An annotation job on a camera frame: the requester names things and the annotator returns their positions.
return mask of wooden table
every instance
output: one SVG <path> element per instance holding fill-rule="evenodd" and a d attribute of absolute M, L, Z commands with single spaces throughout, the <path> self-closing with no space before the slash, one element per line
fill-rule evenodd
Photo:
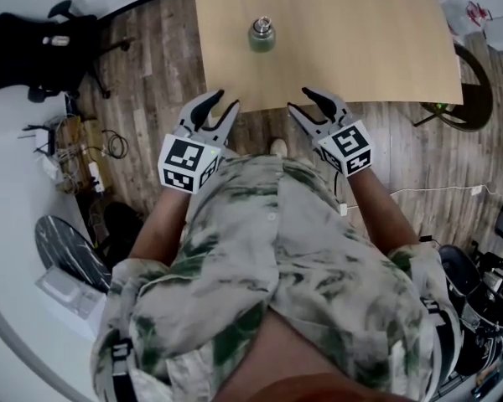
<path fill-rule="evenodd" d="M 453 41 L 437 0 L 196 0 L 208 90 L 241 111 L 308 104 L 303 86 L 345 101 L 462 104 Z M 247 30 L 266 15 L 267 54 Z"/>

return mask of round table top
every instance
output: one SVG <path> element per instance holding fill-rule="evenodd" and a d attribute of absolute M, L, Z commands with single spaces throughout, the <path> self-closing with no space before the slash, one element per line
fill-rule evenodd
<path fill-rule="evenodd" d="M 55 265 L 98 291 L 108 292 L 110 271 L 91 243 L 64 220 L 55 216 L 39 218 L 35 244 L 47 270 Z"/>

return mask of white cable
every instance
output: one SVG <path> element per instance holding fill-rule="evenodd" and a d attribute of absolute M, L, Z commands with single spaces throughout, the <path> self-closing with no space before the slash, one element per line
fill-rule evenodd
<path fill-rule="evenodd" d="M 486 186 L 485 184 L 476 184 L 475 186 L 445 186 L 444 188 L 404 188 L 404 189 L 399 189 L 398 191 L 395 191 L 395 192 L 391 192 L 390 196 L 395 195 L 396 193 L 408 192 L 408 191 L 410 191 L 410 192 L 430 192 L 430 191 L 444 191 L 447 189 L 461 189 L 462 190 L 462 189 L 478 188 L 479 186 L 482 186 L 483 188 L 485 188 L 490 195 L 498 195 L 503 198 L 503 195 L 501 195 L 500 193 L 490 191 L 488 189 L 488 186 Z M 346 209 L 350 210 L 350 209 L 358 209 L 358 208 L 359 208 L 359 206 L 352 205 L 350 207 L 347 207 Z"/>

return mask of wooden floor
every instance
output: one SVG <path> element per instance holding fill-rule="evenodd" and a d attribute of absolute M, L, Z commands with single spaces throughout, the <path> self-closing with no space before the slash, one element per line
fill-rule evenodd
<path fill-rule="evenodd" d="M 163 136 L 173 130 L 182 105 L 206 91 L 194 0 L 144 3 L 116 16 L 103 36 L 105 44 L 131 37 L 135 41 L 127 53 L 117 50 L 100 59 L 99 71 L 111 98 L 103 100 L 86 78 L 79 107 L 128 140 L 128 156 L 110 162 L 115 191 L 122 201 L 148 214 L 161 190 L 157 160 Z M 489 49 L 482 37 L 467 47 L 487 70 L 494 91 L 494 113 L 481 131 L 457 131 L 438 120 L 414 128 L 413 121 L 428 115 L 417 103 L 350 104 L 376 144 L 373 168 L 391 192 L 485 184 L 503 195 L 503 52 Z M 283 109 L 240 115 L 230 147 L 240 154 L 265 153 L 273 137 L 285 139 L 289 156 L 313 160 L 333 189 L 334 170 L 312 154 L 309 141 Z M 340 183 L 338 197 L 355 205 L 346 181 Z M 393 198 L 420 235 L 466 249 L 475 239 L 483 250 L 503 255 L 503 242 L 493 235 L 501 196 L 448 189 L 407 191 Z M 357 208 L 349 210 L 348 219 L 363 229 Z"/>

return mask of black office chair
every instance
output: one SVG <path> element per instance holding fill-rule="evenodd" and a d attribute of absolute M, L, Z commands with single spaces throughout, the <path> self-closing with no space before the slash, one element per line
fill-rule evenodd
<path fill-rule="evenodd" d="M 106 52 L 127 51 L 129 40 L 101 49 L 101 28 L 95 15 L 75 16 L 71 0 L 50 9 L 48 18 L 62 15 L 63 23 L 37 22 L 11 13 L 0 15 L 0 89 L 26 85 L 30 101 L 40 103 L 61 91 L 78 96 L 78 87 L 87 73 L 95 79 L 102 96 L 110 97 L 93 61 Z"/>
<path fill-rule="evenodd" d="M 448 105 L 444 103 L 420 103 L 432 115 L 414 123 L 414 126 L 421 126 L 434 118 L 438 118 L 452 128 L 461 131 L 478 131 L 490 120 L 494 107 L 494 96 L 485 70 L 464 46 L 455 44 L 454 51 L 473 70 L 479 84 L 473 85 L 463 82 L 462 96 L 464 104 L 456 105 L 450 110 L 448 110 Z"/>

